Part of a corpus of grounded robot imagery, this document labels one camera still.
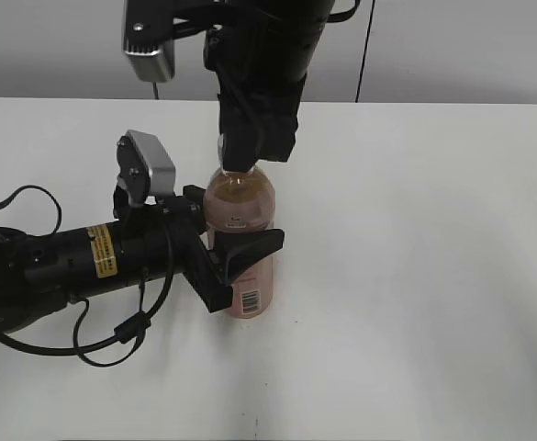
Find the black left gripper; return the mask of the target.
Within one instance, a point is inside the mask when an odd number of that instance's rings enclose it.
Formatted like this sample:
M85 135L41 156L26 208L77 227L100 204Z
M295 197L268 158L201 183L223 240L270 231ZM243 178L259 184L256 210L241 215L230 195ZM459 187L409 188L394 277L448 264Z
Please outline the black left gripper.
M233 293L229 286L238 277L283 248L285 232L215 232L219 273L201 240L207 228L205 192L202 187L187 185L181 196L132 208L127 194L116 187L113 208L117 220L111 224L111 234L117 274L129 285L143 274L151 279L181 274L207 310L216 312L231 306Z

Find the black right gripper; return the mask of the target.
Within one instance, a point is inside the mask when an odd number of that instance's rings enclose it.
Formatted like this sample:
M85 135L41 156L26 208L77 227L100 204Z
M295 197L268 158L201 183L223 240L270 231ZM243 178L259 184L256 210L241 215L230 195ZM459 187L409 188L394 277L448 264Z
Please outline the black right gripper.
M218 128L226 139L227 171L247 173L258 155L287 162L306 83L301 45L267 29L211 29L204 64L218 78Z

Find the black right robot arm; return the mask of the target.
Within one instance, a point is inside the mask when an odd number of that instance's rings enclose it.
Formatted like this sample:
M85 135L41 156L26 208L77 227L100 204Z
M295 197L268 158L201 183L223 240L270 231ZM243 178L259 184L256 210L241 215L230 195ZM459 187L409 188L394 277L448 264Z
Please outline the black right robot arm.
M207 32L204 50L219 83L224 170L289 159L308 66L332 7L331 1L226 3L226 20Z

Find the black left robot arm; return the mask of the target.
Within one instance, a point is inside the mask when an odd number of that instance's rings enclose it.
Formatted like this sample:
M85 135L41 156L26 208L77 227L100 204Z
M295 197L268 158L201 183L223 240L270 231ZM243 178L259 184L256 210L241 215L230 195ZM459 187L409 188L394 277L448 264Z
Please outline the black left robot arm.
M116 192L117 220L33 236L0 227L0 331L19 331L71 301L182 274L210 312L232 304L235 279L279 251L280 229L222 232L207 248L203 189L132 208Z

